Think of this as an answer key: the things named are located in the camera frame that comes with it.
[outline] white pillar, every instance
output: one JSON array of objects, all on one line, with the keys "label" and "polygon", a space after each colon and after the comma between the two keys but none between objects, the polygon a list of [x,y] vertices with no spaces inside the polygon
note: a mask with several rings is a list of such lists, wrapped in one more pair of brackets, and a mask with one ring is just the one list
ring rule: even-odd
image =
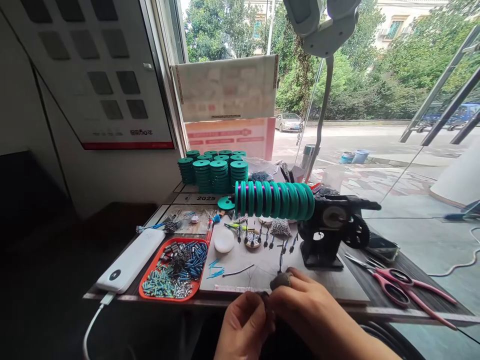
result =
[{"label": "white pillar", "polygon": [[272,35],[274,32],[274,19],[275,19],[275,0],[271,2],[271,21],[270,21],[270,30],[268,31],[268,45],[266,47],[266,54],[270,55],[270,50],[272,49]]},{"label": "white pillar", "polygon": [[463,207],[480,200],[480,141],[470,145],[458,159],[447,167],[430,194],[440,201]]}]

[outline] blue bucket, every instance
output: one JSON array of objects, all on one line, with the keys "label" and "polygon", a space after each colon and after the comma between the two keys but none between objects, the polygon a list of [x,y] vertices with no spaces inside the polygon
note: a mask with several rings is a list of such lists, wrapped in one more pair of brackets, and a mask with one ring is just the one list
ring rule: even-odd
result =
[{"label": "blue bucket", "polygon": [[344,151],[341,155],[339,164],[351,164],[354,159],[355,153],[351,151]]},{"label": "blue bucket", "polygon": [[352,164],[365,164],[365,160],[367,160],[367,158],[369,157],[370,155],[370,151],[368,150],[357,150],[355,151],[355,156],[353,158],[353,160],[351,161]]}]

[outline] street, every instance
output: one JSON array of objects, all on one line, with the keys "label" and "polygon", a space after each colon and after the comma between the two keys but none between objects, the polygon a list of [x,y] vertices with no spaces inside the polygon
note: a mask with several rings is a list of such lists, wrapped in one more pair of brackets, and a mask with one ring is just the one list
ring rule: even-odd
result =
[{"label": "street", "polygon": [[[358,149],[370,151],[370,158],[378,155],[394,159],[400,155],[412,158],[420,149],[422,139],[427,134],[413,132],[406,143],[399,142],[399,138],[405,130],[405,126],[338,126],[324,127],[320,153],[315,168],[324,168],[331,164],[338,164],[344,151],[354,152]],[[430,146],[424,147],[421,154],[435,158],[455,159],[460,156],[474,141],[480,138],[480,128],[475,128],[460,145],[451,145],[450,141],[458,131],[441,130]],[[289,164],[300,164],[302,153],[306,144],[314,144],[317,137],[316,127],[307,127],[301,141],[300,152],[297,157],[298,133],[279,132],[275,130],[272,160],[283,160]],[[425,164],[429,166],[441,166],[436,163]]]}]

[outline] scissors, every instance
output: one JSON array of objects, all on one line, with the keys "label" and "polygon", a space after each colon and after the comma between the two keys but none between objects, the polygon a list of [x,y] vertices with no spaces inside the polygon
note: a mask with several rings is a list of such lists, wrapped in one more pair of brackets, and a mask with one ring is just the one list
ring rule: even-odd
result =
[{"label": "scissors", "polygon": [[443,325],[447,326],[450,329],[457,330],[457,327],[455,325],[445,320],[443,317],[441,317],[436,312],[434,312],[431,308],[429,308],[427,304],[425,304],[413,292],[412,289],[414,286],[428,289],[431,292],[437,294],[438,296],[444,298],[448,302],[452,304],[456,304],[457,301],[453,297],[448,296],[443,291],[440,291],[437,288],[427,283],[412,279],[410,276],[408,276],[406,273],[404,273],[401,270],[398,270],[395,268],[385,268],[385,266],[383,266],[379,262],[374,260],[372,261],[371,259],[367,260],[368,263],[365,263],[348,253],[346,253],[344,256],[350,261],[354,262],[355,264],[366,269],[380,283],[382,291],[395,304],[403,308],[406,308],[410,303],[410,299],[409,299],[410,297],[432,319],[439,321],[440,323],[442,323]]}]

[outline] white car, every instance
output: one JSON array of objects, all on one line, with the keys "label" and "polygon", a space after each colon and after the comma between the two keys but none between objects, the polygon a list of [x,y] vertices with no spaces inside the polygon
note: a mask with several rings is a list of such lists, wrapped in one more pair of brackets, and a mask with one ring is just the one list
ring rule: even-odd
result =
[{"label": "white car", "polygon": [[284,131],[300,131],[300,123],[302,119],[295,113],[283,112],[278,114],[275,119],[275,129]]}]

